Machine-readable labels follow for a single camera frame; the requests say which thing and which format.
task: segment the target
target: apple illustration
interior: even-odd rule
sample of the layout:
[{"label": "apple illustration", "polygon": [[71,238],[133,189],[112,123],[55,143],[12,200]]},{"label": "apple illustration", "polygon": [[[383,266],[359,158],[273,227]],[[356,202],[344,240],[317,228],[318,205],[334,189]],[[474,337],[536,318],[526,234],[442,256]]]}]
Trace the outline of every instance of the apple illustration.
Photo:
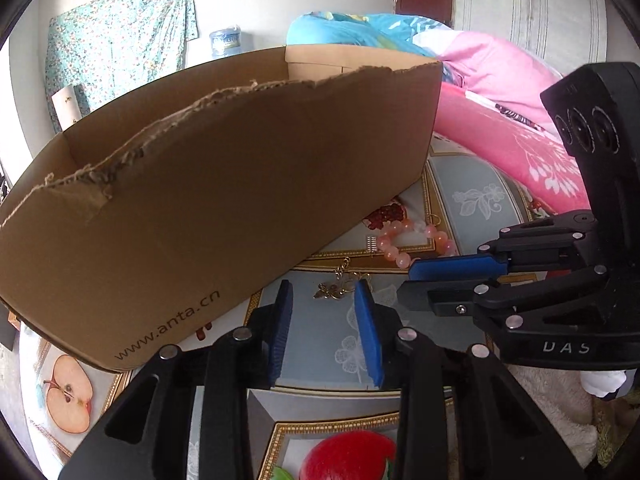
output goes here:
[{"label": "apple illustration", "polygon": [[347,431],[323,440],[305,457],[300,480],[389,480],[396,443],[373,431]]},{"label": "apple illustration", "polygon": [[46,405],[53,422],[67,433],[84,433],[91,419],[94,389],[78,361],[61,355],[53,365]]}]

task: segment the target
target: beige fabric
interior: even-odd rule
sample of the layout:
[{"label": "beige fabric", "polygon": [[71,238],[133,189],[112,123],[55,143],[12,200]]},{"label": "beige fabric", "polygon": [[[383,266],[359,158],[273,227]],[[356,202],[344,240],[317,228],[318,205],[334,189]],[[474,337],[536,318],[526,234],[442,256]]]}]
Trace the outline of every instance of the beige fabric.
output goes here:
[{"label": "beige fabric", "polygon": [[596,455],[593,397],[580,384],[580,372],[510,365],[509,370],[551,421],[582,467]]}]

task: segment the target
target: green floral cloth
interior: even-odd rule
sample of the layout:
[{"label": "green floral cloth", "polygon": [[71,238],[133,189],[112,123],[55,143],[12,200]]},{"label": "green floral cloth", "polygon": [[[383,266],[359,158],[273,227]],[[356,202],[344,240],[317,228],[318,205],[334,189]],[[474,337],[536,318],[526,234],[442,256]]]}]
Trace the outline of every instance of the green floral cloth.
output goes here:
[{"label": "green floral cloth", "polygon": [[51,96],[75,85],[82,116],[184,67],[186,42],[198,37],[193,0],[94,0],[53,18],[45,65]]}]

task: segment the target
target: pink blanket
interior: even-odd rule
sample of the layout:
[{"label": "pink blanket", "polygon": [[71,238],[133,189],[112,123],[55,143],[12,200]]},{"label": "pink blanket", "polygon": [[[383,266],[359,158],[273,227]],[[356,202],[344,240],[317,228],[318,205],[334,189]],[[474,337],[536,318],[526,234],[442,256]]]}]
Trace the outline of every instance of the pink blanket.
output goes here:
[{"label": "pink blanket", "polygon": [[478,104],[464,89],[442,84],[434,130],[524,184],[553,212],[590,208],[578,166],[560,140]]},{"label": "pink blanket", "polygon": [[446,63],[458,86],[557,135],[556,126],[540,101],[540,92],[562,76],[543,60],[510,41],[482,32],[438,28],[420,32],[412,40]]}]

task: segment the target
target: blue gripper pad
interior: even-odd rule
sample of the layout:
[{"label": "blue gripper pad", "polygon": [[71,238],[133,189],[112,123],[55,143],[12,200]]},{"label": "blue gripper pad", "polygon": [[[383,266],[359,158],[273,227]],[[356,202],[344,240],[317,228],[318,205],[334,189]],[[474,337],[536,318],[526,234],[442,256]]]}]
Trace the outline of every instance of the blue gripper pad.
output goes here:
[{"label": "blue gripper pad", "polygon": [[450,282],[454,280],[490,280],[508,274],[507,263],[500,263],[490,254],[470,254],[416,260],[409,268],[413,282]]},{"label": "blue gripper pad", "polygon": [[289,337],[291,314],[293,313],[293,285],[288,280],[282,280],[276,301],[273,304],[276,311],[273,339],[269,348],[268,378],[269,384],[274,386],[282,372],[284,351]]},{"label": "blue gripper pad", "polygon": [[373,297],[369,290],[369,285],[365,280],[356,283],[354,292],[354,308],[356,311],[356,320],[358,321],[358,330],[360,331],[360,341],[362,343],[362,352],[364,361],[367,364],[367,373],[373,380],[373,384],[377,387],[382,386],[385,373],[382,369],[382,348],[378,332],[373,323],[371,309],[374,306]]}]

